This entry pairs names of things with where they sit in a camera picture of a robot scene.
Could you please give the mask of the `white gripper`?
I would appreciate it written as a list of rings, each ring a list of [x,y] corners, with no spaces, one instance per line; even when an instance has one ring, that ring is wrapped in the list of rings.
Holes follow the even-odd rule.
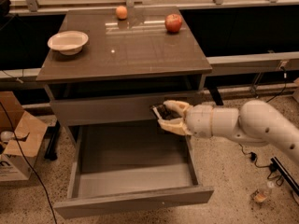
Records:
[[[212,111],[211,105],[197,105],[192,107],[189,103],[177,100],[164,101],[168,110],[178,113],[183,118],[158,119],[160,127],[177,135],[190,135],[194,137],[210,138],[212,136]]]

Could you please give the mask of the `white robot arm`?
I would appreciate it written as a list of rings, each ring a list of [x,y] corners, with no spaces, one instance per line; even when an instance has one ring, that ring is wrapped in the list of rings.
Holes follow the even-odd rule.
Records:
[[[170,133],[224,137],[254,147],[270,144],[299,165],[299,129],[264,101],[252,100],[237,109],[167,100],[152,111],[160,127]]]

